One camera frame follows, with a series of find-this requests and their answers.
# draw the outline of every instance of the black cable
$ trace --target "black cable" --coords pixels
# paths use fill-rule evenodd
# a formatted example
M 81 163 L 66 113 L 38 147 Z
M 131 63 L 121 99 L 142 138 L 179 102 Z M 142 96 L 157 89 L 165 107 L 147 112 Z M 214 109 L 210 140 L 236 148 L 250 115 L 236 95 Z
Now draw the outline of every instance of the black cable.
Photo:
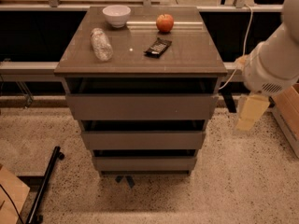
M 24 224 L 24 222 L 23 222 L 22 219 L 21 219 L 21 216 L 20 216 L 20 214 L 19 214 L 19 212 L 18 212 L 18 209 L 17 209 L 15 203 L 12 201 L 12 199 L 11 199 L 10 196 L 9 196 L 9 194 L 7 193 L 7 191 L 3 188 L 3 186 L 2 186 L 1 184 L 0 184 L 0 188 L 1 188 L 1 189 L 3 190 L 3 192 L 8 196 L 8 198 L 10 199 L 11 203 L 13 204 L 13 207 L 15 208 L 15 210 L 16 210 L 16 212 L 17 212 L 17 214 L 18 214 L 19 220 L 21 221 L 22 224 Z

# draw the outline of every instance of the drawer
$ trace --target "drawer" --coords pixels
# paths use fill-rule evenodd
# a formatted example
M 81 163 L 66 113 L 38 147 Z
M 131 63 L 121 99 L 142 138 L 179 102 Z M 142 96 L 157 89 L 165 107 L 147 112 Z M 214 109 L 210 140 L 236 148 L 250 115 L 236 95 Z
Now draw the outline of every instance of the drawer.
M 70 94 L 78 120 L 210 119 L 218 95 Z
M 200 149 L 206 132 L 82 132 L 90 150 Z
M 104 171 L 191 171 L 196 158 L 93 158 L 93 165 Z

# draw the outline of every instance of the brown tabletop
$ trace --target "brown tabletop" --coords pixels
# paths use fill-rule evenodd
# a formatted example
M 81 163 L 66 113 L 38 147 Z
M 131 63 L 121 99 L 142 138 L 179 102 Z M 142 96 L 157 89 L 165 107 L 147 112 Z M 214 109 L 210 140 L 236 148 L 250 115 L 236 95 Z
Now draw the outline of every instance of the brown tabletop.
M 102 14 L 103 7 L 91 7 L 60 60 L 57 76 L 102 75 L 174 75 L 206 74 L 225 76 L 223 61 L 196 7 L 131 7 L 126 26 L 116 29 Z M 175 25 L 168 34 L 156 28 L 156 18 L 163 13 L 174 17 Z M 113 48 L 108 62 L 99 61 L 93 52 L 91 30 L 102 28 Z M 172 41 L 159 58 L 150 58 L 144 51 L 157 37 Z

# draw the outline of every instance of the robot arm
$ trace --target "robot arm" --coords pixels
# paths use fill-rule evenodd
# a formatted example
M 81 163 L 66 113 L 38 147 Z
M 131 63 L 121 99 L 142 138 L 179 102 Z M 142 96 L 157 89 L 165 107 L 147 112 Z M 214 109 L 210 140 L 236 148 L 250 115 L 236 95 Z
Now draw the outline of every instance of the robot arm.
M 244 83 L 255 93 L 278 94 L 299 78 L 299 0 L 285 0 L 283 23 L 248 56 Z

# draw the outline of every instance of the white cable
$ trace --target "white cable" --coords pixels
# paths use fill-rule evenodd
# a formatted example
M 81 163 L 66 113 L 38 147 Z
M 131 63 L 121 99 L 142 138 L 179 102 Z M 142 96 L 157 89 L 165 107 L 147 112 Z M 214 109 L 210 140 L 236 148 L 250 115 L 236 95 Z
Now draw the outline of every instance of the white cable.
M 249 29 L 250 29 L 250 26 L 251 26 L 251 23 L 252 23 L 252 18 L 253 18 L 253 10 L 252 10 L 252 7 L 245 4 L 246 7 L 249 8 L 250 10 L 250 20 L 249 20 L 249 25 L 247 27 L 247 31 L 246 31 L 246 34 L 245 34 L 245 38 L 244 38 L 244 43 L 243 43 L 243 56 L 245 55 L 245 52 L 246 52 L 246 44 L 247 44 L 247 38 L 248 38 L 248 35 L 249 35 Z M 237 66 L 235 67 L 235 70 L 234 72 L 231 74 L 231 76 L 228 78 L 228 80 L 225 82 L 224 85 L 222 85 L 219 90 L 223 89 L 224 87 L 227 86 L 227 84 L 232 80 L 233 76 L 235 75 L 235 72 L 237 70 Z

